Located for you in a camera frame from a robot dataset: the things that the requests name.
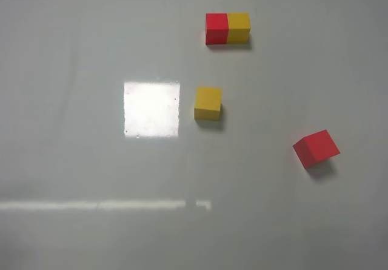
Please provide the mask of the yellow template cube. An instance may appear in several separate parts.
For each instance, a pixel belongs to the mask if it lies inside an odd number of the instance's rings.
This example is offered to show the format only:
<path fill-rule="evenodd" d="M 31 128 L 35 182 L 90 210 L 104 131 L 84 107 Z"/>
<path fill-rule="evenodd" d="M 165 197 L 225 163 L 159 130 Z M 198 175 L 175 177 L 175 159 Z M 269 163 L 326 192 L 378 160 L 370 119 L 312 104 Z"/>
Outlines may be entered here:
<path fill-rule="evenodd" d="M 247 44 L 250 36 L 250 18 L 248 13 L 228 13 L 227 44 Z"/>

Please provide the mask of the red template cube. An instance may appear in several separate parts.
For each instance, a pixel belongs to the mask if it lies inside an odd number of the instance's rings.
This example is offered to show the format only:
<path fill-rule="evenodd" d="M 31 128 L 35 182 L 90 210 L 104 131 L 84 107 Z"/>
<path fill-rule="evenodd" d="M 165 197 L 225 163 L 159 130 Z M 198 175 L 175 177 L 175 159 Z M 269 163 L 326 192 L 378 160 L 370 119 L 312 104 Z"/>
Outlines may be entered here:
<path fill-rule="evenodd" d="M 209 45 L 227 44 L 229 23 L 226 13 L 206 13 L 206 39 Z"/>

